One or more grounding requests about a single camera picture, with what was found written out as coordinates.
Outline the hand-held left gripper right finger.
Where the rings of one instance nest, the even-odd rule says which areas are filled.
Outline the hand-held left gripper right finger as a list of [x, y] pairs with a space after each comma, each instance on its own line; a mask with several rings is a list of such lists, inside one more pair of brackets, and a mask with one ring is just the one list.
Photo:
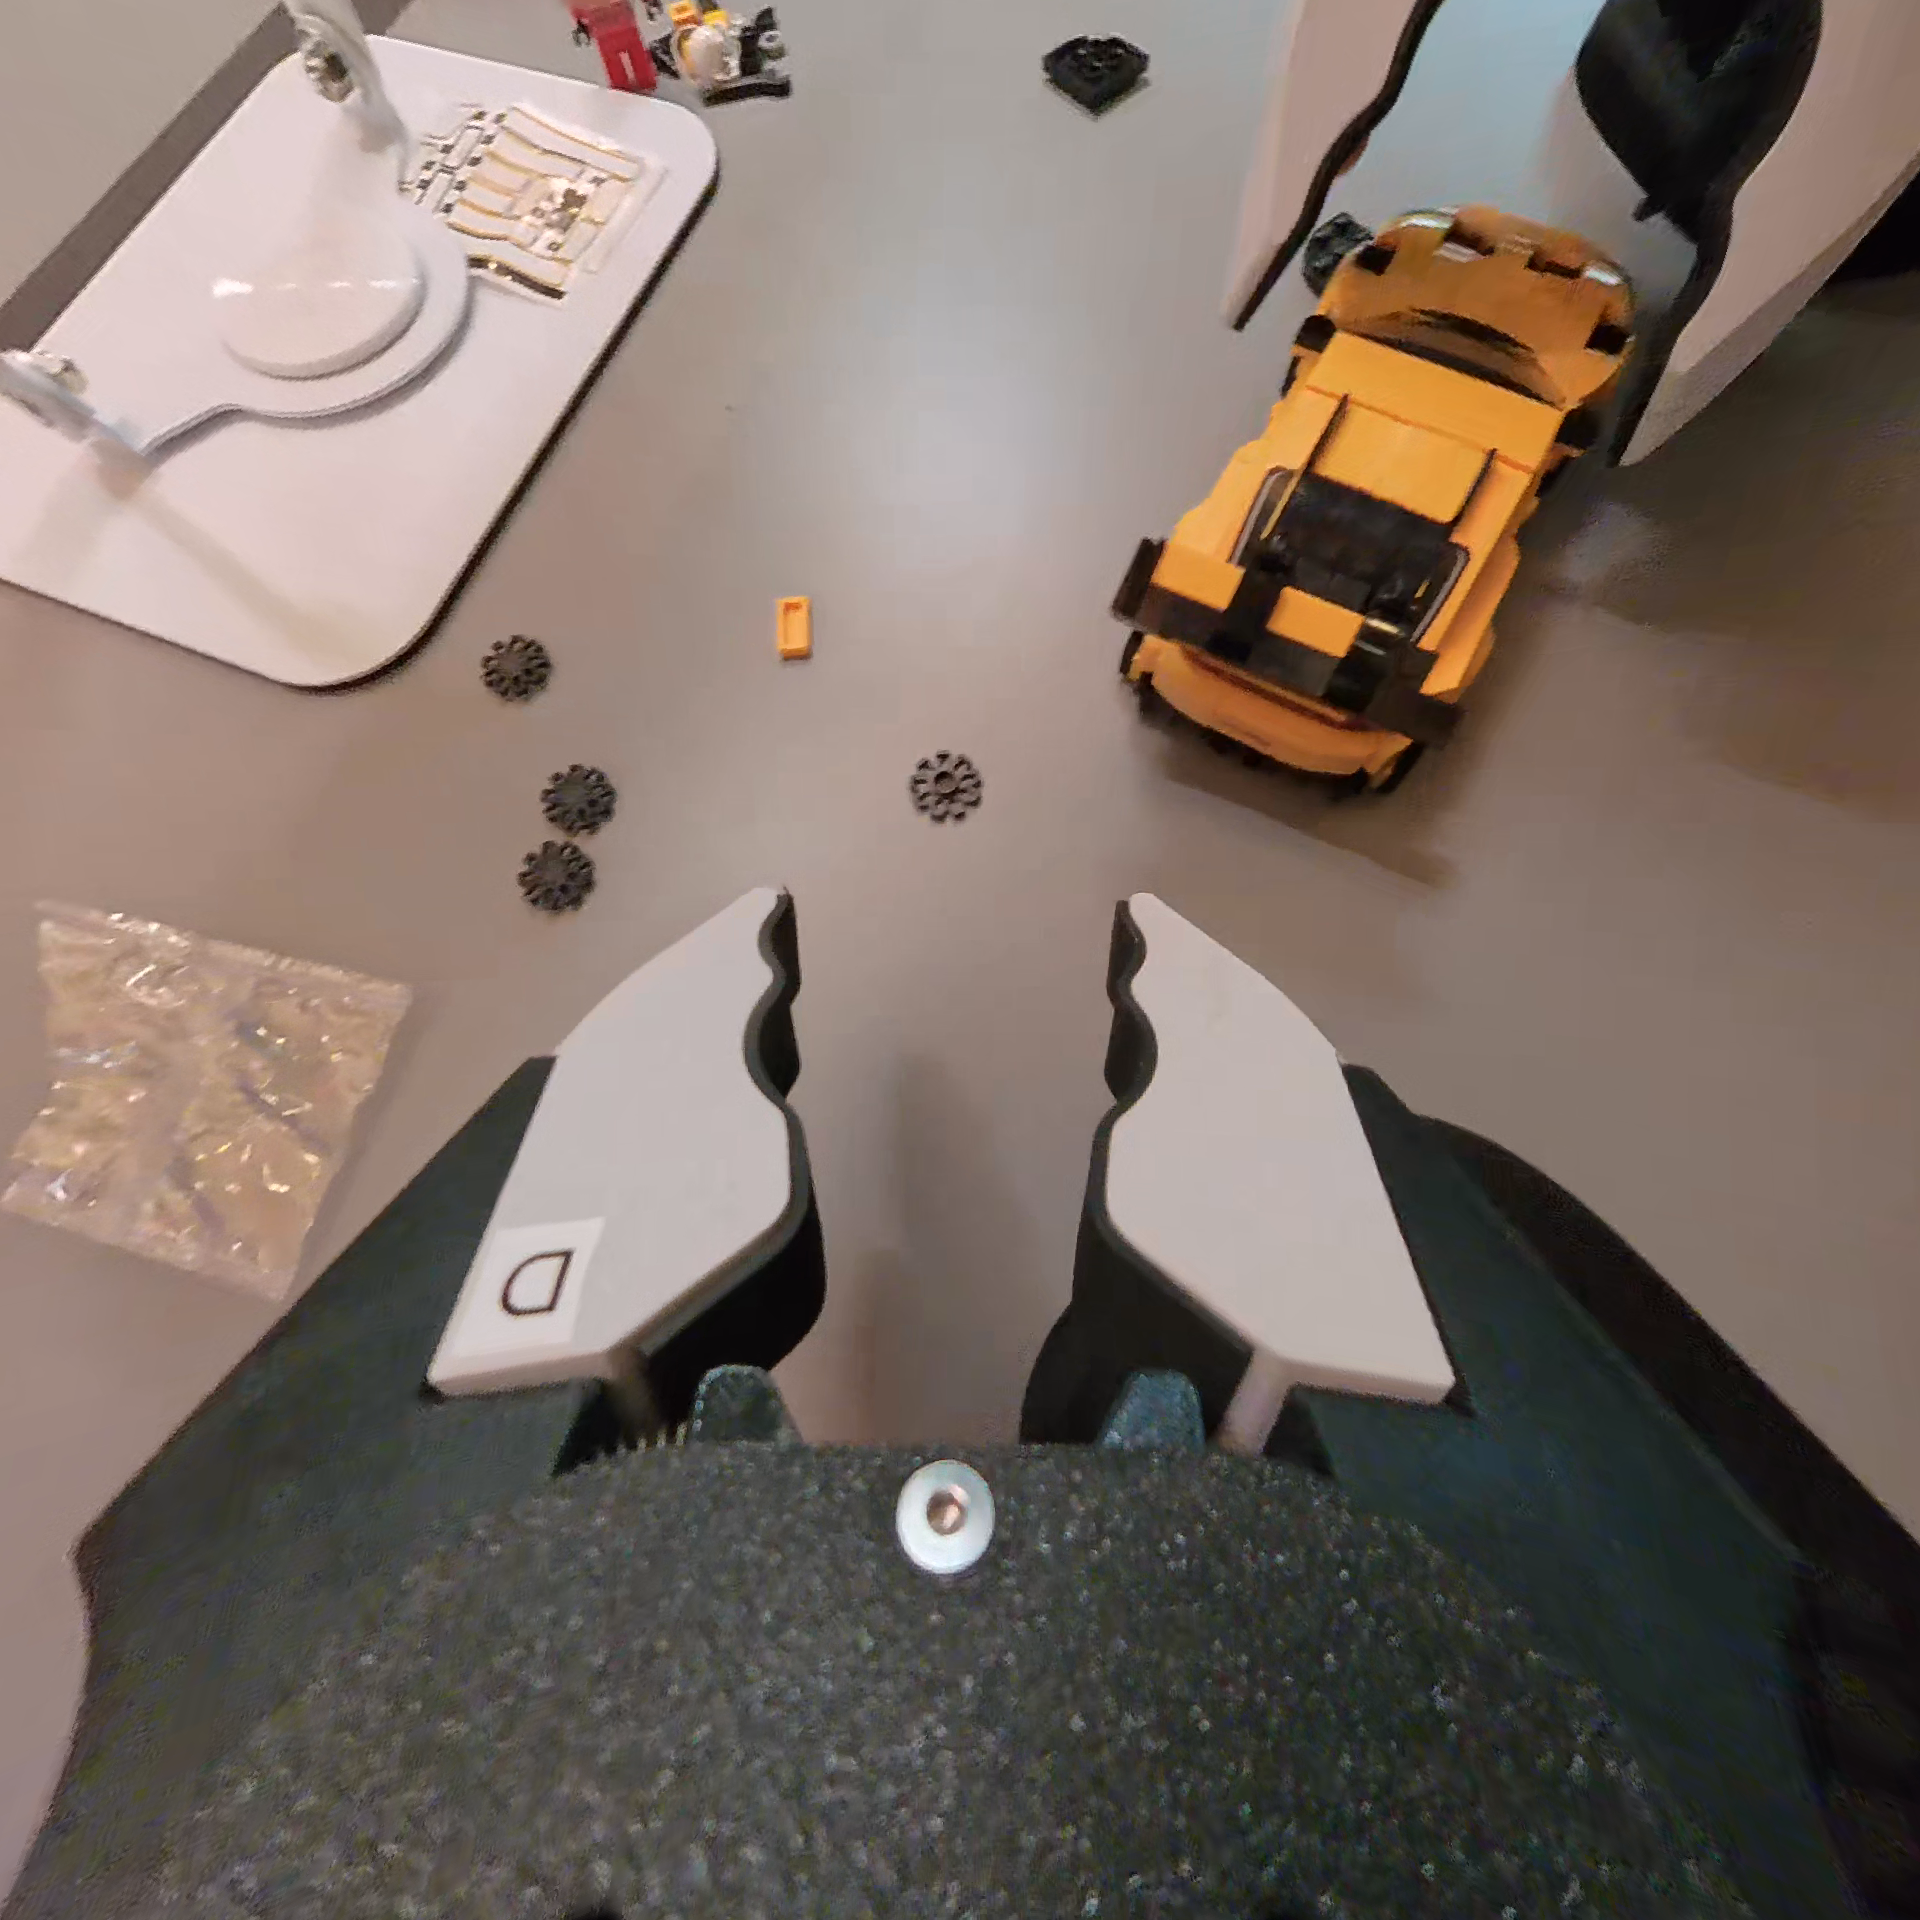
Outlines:
[[1110, 1106], [1067, 1308], [1067, 1411], [1181, 1377], [1263, 1450], [1296, 1391], [1440, 1408], [1456, 1367], [1333, 1042], [1151, 895], [1116, 906]]

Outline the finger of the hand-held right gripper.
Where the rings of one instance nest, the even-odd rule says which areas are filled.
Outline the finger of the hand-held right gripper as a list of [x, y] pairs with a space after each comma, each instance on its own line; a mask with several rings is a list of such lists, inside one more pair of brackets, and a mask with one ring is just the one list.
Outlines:
[[1578, 106], [1692, 263], [1640, 333], [1607, 463], [1650, 458], [1807, 306], [1915, 181], [1915, 3], [1608, 3]]
[[1246, 329], [1318, 225], [1333, 183], [1398, 100], [1436, 3], [1282, 3], [1239, 192], [1227, 323]]

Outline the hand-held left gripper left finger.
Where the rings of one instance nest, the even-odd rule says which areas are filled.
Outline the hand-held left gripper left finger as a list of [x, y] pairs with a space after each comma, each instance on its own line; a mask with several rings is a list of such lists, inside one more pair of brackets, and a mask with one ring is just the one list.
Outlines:
[[798, 908], [738, 897], [629, 975], [552, 1056], [424, 1371], [446, 1401], [602, 1385], [631, 1434], [772, 1371], [824, 1308], [791, 1093]]

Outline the orange lego car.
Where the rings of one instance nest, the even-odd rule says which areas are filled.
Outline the orange lego car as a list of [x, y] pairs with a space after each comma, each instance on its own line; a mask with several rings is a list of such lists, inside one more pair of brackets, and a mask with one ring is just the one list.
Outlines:
[[1542, 491], [1636, 339], [1595, 242], [1491, 207], [1349, 215], [1259, 434], [1114, 597], [1142, 719], [1344, 793], [1448, 744]]

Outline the lego sticker sheet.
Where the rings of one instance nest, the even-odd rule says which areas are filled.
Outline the lego sticker sheet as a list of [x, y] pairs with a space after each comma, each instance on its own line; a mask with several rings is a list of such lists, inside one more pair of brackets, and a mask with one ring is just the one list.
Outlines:
[[602, 272], [666, 176], [659, 156], [523, 104], [456, 104], [419, 135], [400, 195], [460, 239], [474, 275], [563, 304]]

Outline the black quarter-round lego plate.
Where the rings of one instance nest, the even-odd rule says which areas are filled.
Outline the black quarter-round lego plate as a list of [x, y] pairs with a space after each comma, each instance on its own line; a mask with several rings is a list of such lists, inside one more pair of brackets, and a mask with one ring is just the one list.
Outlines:
[[1150, 56], [1118, 35], [1075, 35], [1039, 60], [1045, 82], [1090, 117], [1134, 97], [1147, 71]]

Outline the pile of small lego parts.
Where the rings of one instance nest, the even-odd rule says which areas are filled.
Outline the pile of small lego parts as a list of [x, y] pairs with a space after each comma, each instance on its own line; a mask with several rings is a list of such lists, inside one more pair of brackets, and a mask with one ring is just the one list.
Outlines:
[[690, 88], [701, 106], [791, 97], [778, 7], [731, 11], [722, 5], [671, 3], [652, 7], [648, 18], [663, 28], [647, 39], [655, 71]]

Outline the red lego piece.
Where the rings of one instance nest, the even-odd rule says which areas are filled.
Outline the red lego piece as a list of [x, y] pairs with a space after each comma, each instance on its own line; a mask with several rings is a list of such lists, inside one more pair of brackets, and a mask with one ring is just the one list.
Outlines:
[[564, 9], [572, 36], [595, 49], [610, 90], [655, 91], [659, 71], [635, 3], [564, 3]]

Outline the clear plastic bag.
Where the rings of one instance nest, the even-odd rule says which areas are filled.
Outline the clear plastic bag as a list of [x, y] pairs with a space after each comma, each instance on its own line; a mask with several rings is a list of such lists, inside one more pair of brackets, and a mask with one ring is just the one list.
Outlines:
[[5, 1212], [285, 1304], [414, 992], [55, 900], [39, 983], [48, 1089]]

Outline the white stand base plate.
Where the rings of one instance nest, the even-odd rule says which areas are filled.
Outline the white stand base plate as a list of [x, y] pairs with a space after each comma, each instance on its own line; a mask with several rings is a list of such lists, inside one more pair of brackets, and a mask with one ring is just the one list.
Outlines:
[[[5, 353], [5, 584], [295, 688], [442, 617], [717, 179], [708, 123], [285, 5], [278, 60], [30, 349]], [[543, 304], [400, 195], [460, 104], [667, 176]]]

